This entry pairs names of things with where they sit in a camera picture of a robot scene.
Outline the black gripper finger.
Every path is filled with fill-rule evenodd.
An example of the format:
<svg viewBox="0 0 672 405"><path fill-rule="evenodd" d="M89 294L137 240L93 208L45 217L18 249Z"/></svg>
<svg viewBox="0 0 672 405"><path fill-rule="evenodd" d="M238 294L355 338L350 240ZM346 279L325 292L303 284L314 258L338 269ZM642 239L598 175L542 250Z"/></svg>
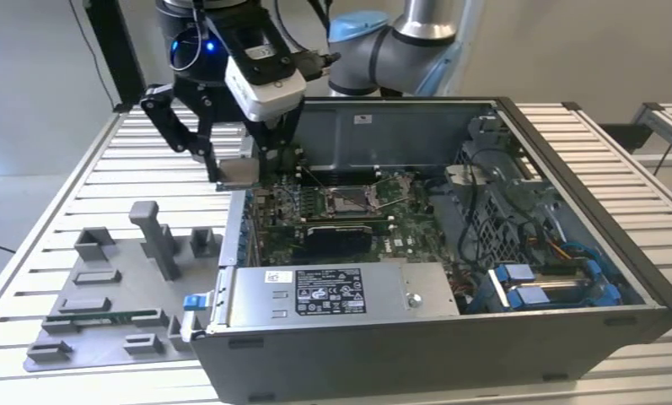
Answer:
<svg viewBox="0 0 672 405"><path fill-rule="evenodd" d="M281 116L273 124L245 122L249 134L257 143L261 182L273 182L275 176L295 172L298 158L293 140L305 104L306 100L302 99L297 108Z"/></svg>
<svg viewBox="0 0 672 405"><path fill-rule="evenodd" d="M198 130L193 131L182 122L173 103L179 100L198 117ZM215 113L214 102L206 87L197 83L151 85L141 100L158 132L177 153L189 152L206 165L207 179L219 180L218 163L211 142Z"/></svg>

